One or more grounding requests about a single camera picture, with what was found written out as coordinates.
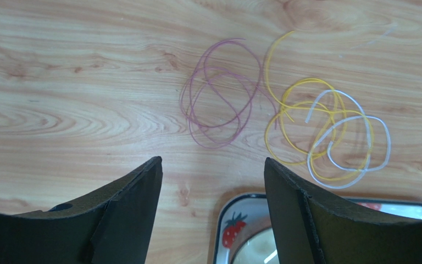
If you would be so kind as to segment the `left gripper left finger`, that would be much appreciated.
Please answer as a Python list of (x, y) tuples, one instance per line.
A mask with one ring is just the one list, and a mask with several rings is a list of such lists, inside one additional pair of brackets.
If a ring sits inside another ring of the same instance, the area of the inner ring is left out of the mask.
[(162, 159), (48, 211), (0, 213), (0, 263), (145, 263)]

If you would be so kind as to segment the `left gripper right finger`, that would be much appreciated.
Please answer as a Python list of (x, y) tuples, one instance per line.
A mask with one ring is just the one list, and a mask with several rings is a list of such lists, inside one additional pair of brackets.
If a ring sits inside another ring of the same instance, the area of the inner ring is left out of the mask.
[(264, 183), (281, 263), (422, 263), (422, 221), (348, 201), (272, 158)]

